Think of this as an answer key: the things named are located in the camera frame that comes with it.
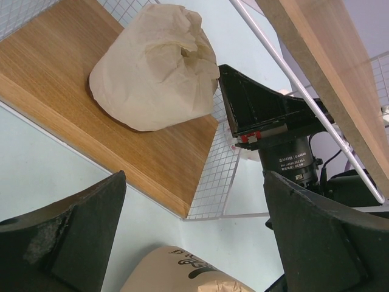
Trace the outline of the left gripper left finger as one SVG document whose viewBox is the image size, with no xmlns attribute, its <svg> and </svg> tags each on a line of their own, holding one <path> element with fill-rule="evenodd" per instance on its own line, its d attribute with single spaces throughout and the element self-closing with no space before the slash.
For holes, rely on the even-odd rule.
<svg viewBox="0 0 389 292">
<path fill-rule="evenodd" d="M 101 291 L 126 194 L 119 171 L 1 222 L 1 291 Z"/>
</svg>

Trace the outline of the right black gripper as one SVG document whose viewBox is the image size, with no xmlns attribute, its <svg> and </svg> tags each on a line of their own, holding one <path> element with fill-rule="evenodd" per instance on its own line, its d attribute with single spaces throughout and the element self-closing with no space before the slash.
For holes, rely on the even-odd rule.
<svg viewBox="0 0 389 292">
<path fill-rule="evenodd" d="M 227 120 L 238 147 L 258 150 L 326 130 L 303 99 L 274 91 L 227 64 L 219 71 Z"/>
</svg>

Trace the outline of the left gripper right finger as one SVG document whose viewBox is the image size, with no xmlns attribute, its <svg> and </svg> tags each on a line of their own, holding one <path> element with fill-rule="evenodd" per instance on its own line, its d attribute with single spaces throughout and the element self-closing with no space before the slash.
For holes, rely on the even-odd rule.
<svg viewBox="0 0 389 292">
<path fill-rule="evenodd" d="M 275 172 L 264 193 L 288 291 L 388 291 L 388 219 Z"/>
</svg>

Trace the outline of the beige paper roll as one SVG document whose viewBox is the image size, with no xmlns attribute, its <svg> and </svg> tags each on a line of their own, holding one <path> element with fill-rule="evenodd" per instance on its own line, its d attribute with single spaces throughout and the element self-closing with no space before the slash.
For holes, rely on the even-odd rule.
<svg viewBox="0 0 389 292">
<path fill-rule="evenodd" d="M 220 76 L 200 14 L 147 4 L 89 75 L 94 100 L 136 131 L 209 115 Z"/>
</svg>

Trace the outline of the brown paper roll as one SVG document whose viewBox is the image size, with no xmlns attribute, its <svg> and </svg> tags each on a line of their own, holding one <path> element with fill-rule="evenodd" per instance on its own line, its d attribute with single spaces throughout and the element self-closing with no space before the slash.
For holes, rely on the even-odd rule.
<svg viewBox="0 0 389 292">
<path fill-rule="evenodd" d="M 120 290 L 191 292 L 253 289 L 184 249 L 163 246 L 140 261 Z"/>
</svg>

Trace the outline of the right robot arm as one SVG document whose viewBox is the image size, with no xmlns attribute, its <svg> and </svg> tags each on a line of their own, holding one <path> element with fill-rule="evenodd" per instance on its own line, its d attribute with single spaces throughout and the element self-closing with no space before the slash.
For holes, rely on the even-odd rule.
<svg viewBox="0 0 389 292">
<path fill-rule="evenodd" d="M 308 104 L 276 92 L 233 67 L 219 66 L 219 85 L 236 146 L 259 154 L 263 170 L 348 207 L 380 206 L 355 170 L 327 176 L 328 161 L 312 153 L 326 129 Z"/>
</svg>

